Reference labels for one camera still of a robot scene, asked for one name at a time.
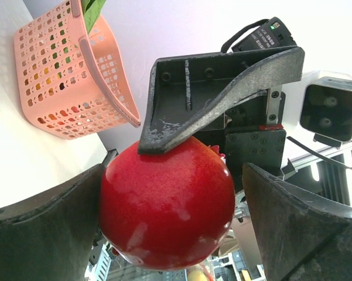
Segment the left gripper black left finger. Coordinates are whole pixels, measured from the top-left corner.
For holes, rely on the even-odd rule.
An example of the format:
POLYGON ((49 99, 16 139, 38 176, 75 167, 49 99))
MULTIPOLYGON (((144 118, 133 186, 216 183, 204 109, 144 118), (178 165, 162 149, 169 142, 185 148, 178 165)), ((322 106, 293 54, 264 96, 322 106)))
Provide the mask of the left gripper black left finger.
POLYGON ((104 166, 0 208, 0 280, 84 280, 104 166))

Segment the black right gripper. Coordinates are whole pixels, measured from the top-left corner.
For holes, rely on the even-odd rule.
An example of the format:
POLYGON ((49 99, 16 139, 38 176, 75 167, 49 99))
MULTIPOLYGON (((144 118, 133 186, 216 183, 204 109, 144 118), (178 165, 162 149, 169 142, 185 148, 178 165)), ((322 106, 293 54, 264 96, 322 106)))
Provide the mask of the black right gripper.
POLYGON ((236 190, 243 189, 244 163, 282 179, 280 85, 300 81, 304 58, 301 47, 287 46, 157 59, 138 153, 164 154, 194 134, 220 147, 236 190))

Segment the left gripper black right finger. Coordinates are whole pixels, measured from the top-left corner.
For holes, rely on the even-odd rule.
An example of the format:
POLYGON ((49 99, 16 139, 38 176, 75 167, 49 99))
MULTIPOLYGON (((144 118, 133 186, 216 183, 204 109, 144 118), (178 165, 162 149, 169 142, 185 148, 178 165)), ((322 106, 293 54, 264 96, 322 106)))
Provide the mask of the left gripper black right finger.
POLYGON ((242 183, 267 280, 352 280, 352 207, 252 163, 242 183))

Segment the orange fake peach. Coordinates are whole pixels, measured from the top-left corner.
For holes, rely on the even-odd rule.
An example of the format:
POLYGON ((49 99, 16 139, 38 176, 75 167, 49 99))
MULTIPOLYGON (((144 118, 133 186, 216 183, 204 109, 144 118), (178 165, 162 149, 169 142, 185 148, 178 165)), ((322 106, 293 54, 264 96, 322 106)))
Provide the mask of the orange fake peach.
POLYGON ((188 281, 208 281, 209 279, 202 270, 191 270, 187 274, 188 281))

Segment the red fake tomato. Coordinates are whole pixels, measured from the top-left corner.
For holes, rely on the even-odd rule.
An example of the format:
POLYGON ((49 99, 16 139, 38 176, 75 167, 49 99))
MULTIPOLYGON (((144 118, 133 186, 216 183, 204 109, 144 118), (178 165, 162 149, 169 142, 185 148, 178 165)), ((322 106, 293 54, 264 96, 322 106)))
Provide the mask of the red fake tomato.
POLYGON ((99 226, 128 262, 178 270, 205 260, 234 216, 233 178, 218 145, 191 137, 163 155, 141 155, 138 143, 107 166, 99 226))

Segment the green fake leafy vegetable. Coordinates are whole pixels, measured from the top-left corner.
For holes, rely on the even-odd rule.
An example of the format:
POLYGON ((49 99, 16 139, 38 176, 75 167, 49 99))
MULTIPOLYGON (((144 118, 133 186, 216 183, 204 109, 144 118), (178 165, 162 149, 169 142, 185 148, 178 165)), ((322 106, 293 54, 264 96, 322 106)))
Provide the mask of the green fake leafy vegetable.
POLYGON ((90 33, 100 16, 106 0, 81 0, 81 7, 87 33, 90 33))

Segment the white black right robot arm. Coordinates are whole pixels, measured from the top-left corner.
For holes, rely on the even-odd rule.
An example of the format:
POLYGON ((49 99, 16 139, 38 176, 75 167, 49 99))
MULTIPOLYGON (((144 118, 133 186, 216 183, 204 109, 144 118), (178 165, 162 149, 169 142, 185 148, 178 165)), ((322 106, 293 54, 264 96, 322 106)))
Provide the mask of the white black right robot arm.
POLYGON ((272 18, 242 28, 217 53, 158 59, 138 152, 161 155, 194 136, 220 147, 237 190, 244 163, 283 179, 283 86, 300 81, 304 58, 272 18))

